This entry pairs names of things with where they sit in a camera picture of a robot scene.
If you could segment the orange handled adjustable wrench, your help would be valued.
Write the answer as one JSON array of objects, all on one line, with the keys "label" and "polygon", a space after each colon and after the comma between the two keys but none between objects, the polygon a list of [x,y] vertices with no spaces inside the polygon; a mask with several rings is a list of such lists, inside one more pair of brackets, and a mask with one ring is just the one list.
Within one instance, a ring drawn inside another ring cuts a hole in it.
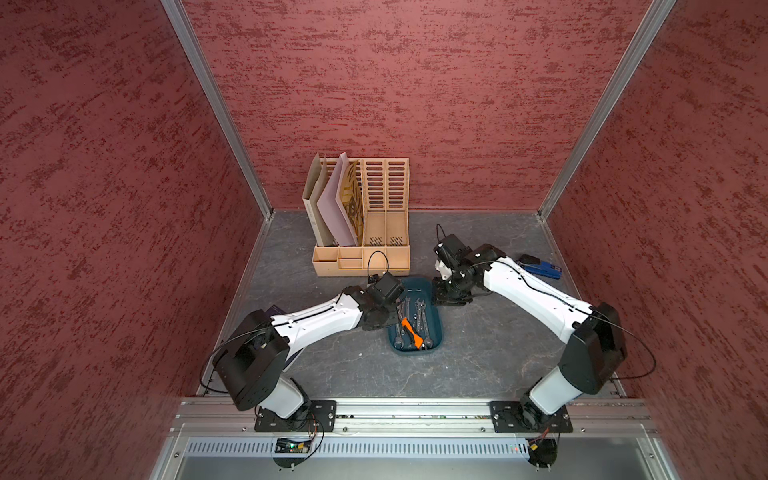
[{"label": "orange handled adjustable wrench", "polygon": [[403,347],[409,350],[421,350],[424,346],[423,338],[417,333],[407,317],[400,320],[400,336]]}]

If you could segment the large steel open-end wrench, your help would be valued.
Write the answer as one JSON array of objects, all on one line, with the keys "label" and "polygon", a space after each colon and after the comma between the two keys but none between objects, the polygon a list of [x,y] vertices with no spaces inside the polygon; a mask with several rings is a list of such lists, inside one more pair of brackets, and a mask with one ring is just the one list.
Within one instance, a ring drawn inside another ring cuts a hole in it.
[{"label": "large steel open-end wrench", "polygon": [[405,300],[400,300],[396,309],[398,320],[396,344],[400,350],[408,350],[413,346],[411,335],[404,324],[404,321],[406,320],[406,306],[407,302]]}]

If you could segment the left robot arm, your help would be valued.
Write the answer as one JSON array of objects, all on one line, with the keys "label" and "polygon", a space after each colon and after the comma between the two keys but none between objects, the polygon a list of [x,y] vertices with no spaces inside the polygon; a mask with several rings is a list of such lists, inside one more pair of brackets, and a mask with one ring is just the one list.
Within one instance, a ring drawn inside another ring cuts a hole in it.
[{"label": "left robot arm", "polygon": [[386,274],[365,287],[349,286],[330,300],[288,314],[248,314],[211,356],[224,392],[239,411],[265,409],[283,420],[305,419],[310,400],[285,374],[288,360],[332,335],[374,331],[395,321],[404,286]]}]

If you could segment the teal plastic storage box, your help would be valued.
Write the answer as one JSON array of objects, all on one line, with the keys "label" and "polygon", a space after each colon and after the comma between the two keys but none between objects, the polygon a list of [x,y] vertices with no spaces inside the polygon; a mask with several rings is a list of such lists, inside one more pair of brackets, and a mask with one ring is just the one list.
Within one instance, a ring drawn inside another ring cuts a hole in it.
[{"label": "teal plastic storage box", "polygon": [[438,348],[443,339],[442,322],[433,304],[432,282],[425,277],[403,277],[404,292],[398,299],[396,324],[388,328],[393,351],[414,356]]}]

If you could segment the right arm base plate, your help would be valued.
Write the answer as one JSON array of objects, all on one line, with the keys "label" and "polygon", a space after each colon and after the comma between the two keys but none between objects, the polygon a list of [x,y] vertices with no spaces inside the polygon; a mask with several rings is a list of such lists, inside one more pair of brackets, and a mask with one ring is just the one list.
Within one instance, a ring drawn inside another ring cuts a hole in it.
[{"label": "right arm base plate", "polygon": [[531,401],[490,401],[490,419],[495,433],[543,434],[572,433],[570,415],[565,405],[555,413],[540,411]]}]

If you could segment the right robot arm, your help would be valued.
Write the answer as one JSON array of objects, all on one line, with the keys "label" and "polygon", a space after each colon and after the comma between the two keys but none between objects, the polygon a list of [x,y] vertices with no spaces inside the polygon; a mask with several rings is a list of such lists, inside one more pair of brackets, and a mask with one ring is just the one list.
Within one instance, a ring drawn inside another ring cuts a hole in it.
[{"label": "right robot arm", "polygon": [[516,415],[530,429],[541,429],[570,401],[599,393],[627,356],[617,311],[592,306],[555,289],[503,251],[483,244],[466,246],[454,235],[434,248],[434,302],[463,306],[473,289],[483,288],[516,304],[565,345],[558,364],[521,398]]}]

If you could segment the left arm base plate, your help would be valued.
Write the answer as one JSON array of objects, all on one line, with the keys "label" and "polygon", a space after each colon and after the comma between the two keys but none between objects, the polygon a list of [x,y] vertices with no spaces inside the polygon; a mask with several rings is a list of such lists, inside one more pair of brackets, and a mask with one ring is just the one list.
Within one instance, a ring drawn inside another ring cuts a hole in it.
[{"label": "left arm base plate", "polygon": [[287,418],[275,412],[259,408],[254,431],[258,433],[327,433],[334,430],[337,402],[334,400],[309,400]]}]

